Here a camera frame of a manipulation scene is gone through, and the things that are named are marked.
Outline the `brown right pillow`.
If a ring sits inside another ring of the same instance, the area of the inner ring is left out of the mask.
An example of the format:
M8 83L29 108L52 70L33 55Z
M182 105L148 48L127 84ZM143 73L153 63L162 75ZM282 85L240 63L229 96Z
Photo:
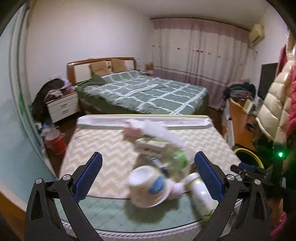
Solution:
M114 59L113 58L113 59L111 59L111 66L112 66L112 71L114 73L127 72L128 71L124 60Z

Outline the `red bucket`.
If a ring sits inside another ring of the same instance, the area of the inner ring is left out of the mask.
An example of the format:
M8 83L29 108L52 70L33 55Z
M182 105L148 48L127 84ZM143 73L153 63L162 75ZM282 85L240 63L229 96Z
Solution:
M46 146L52 151L53 154L59 155L66 151L66 144L64 142L64 134L59 130L51 130L44 138Z

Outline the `pile of clothes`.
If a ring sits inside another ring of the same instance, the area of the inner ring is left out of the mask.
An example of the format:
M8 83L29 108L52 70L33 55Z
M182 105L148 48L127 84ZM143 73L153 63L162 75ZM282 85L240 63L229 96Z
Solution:
M243 84L233 84L226 87L223 92L223 100L227 99L233 100L254 100L256 94L256 88L253 84L244 82Z

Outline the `green plaid bed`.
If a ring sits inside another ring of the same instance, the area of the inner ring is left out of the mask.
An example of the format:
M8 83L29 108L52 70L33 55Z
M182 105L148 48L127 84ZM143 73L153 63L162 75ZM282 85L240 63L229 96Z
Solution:
M189 83L140 75L132 70L93 75L76 85L79 100L105 114L202 114L208 91Z

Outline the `clear green plastic bottle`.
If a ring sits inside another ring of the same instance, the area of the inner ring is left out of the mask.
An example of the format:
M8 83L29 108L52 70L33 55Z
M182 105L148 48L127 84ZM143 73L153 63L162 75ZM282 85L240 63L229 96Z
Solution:
M188 165L186 154L184 150L169 150L166 154L168 170L170 177L179 182L188 174Z

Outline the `zigzag patterned bedspread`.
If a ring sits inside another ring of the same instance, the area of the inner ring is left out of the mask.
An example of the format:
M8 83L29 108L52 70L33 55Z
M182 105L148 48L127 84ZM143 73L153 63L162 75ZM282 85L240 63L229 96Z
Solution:
M126 115L78 119L60 176L73 174L95 152L100 172L79 202L105 240L189 240L205 225L204 204L193 198L194 156L203 152L230 173L239 159L206 116L136 117L143 131L128 133Z

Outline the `brown pillow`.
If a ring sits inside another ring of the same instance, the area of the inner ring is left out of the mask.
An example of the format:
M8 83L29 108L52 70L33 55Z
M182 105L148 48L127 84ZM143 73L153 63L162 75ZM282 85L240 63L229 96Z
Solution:
M113 58L113 59L111 59L111 66L112 66L112 71L114 73L127 72L128 71L124 60L114 59Z
M89 68L92 75L105 76L111 74L111 71L107 67L106 61L90 63Z

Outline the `white green lotion bottle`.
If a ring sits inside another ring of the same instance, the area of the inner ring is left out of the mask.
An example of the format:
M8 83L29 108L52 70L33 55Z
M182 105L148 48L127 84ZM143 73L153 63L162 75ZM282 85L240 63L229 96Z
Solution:
M183 181L185 188L191 192L192 205L203 221L208 221L218 206L218 201L211 197L199 173L191 173Z

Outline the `black bag on nightstand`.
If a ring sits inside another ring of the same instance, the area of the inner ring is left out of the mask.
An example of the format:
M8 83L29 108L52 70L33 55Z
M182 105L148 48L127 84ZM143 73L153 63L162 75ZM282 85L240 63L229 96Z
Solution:
M42 88L37 93L33 103L32 103L32 115L36 121L44 123L44 121L49 117L49 112L45 104L45 97L50 90L60 89L64 86L64 82L60 78L55 78L53 80L45 83Z

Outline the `black television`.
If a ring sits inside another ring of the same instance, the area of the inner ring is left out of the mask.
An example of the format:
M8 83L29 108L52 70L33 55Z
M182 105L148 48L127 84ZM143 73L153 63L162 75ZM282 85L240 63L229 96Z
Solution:
M261 66L260 83L257 96L264 100L274 81L278 63L263 64Z

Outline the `white paper cup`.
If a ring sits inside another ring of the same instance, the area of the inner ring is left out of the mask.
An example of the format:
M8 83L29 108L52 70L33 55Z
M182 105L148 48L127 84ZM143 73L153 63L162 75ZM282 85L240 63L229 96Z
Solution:
M128 177L131 203L139 208L157 206L168 198L172 184L172 181L156 167L137 167Z

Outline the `white nightstand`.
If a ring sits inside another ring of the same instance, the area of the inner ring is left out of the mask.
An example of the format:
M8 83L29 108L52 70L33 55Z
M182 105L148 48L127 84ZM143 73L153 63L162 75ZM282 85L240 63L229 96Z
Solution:
M46 103L52 123L56 123L70 115L78 113L79 99L76 91L68 92L58 99Z

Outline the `pink white curtain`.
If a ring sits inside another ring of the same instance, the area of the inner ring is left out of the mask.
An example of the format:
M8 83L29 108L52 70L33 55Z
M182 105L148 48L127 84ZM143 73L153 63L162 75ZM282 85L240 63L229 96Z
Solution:
M150 58L157 77L205 87L208 105L220 108L223 92L242 77L249 32L193 18L152 20Z

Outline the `yellow rimmed trash bin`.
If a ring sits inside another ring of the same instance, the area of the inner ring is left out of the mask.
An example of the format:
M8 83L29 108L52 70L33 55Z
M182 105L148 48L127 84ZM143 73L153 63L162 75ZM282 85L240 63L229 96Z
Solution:
M233 152L241 162L251 166L258 166L264 169L264 165L262 164L262 161L252 151L245 148L235 148L233 149Z

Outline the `white cardboard box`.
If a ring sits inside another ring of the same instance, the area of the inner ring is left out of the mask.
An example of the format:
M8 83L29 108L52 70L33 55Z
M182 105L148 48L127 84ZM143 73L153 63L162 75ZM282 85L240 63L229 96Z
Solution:
M169 142L155 137L141 137L135 140L134 150L144 155L161 157L165 154Z

